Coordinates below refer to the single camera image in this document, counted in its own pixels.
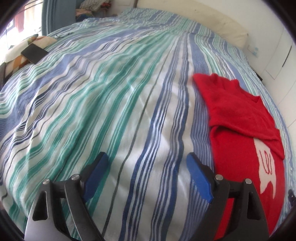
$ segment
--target wall outlet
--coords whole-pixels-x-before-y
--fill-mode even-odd
[[[255,46],[249,45],[248,50],[256,57],[258,58],[259,56],[259,49]]]

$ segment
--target metal screw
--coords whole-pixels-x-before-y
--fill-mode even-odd
[[[246,178],[245,182],[246,182],[246,184],[252,184],[252,180],[248,179],[248,178]]]
[[[43,184],[49,184],[49,182],[50,182],[50,180],[47,178],[47,179],[44,179],[42,183]]]
[[[219,180],[219,181],[222,181],[222,180],[223,180],[223,176],[220,175],[220,174],[217,174],[217,175],[215,176],[215,178],[216,178],[217,180]]]
[[[73,181],[76,181],[76,180],[79,179],[79,175],[78,175],[78,174],[74,174],[74,175],[71,176],[71,179],[72,179]]]

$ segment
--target red clothing item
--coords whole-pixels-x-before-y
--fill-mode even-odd
[[[215,173],[231,181],[253,181],[271,234],[285,195],[284,148],[272,116],[260,96],[244,91],[238,80],[217,74],[195,74],[193,79],[210,116]],[[229,199],[216,238],[225,233],[232,203]]]
[[[25,20],[25,7],[22,7],[19,14],[15,16],[15,27],[18,32],[21,33],[24,30],[24,20]]]

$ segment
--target striped duvet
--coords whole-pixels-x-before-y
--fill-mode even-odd
[[[194,151],[213,169],[194,73],[236,78],[262,97],[281,131],[286,189],[295,187],[281,114],[242,51],[208,28],[165,11],[129,9],[50,36],[58,41],[49,54],[0,93],[0,195],[22,231],[44,178],[68,179],[104,151],[110,167],[87,208],[105,239],[188,240],[207,203],[185,157]],[[285,200],[279,222],[288,210]]]

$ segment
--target blue curtain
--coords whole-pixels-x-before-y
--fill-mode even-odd
[[[42,35],[75,23],[76,0],[43,0]]]

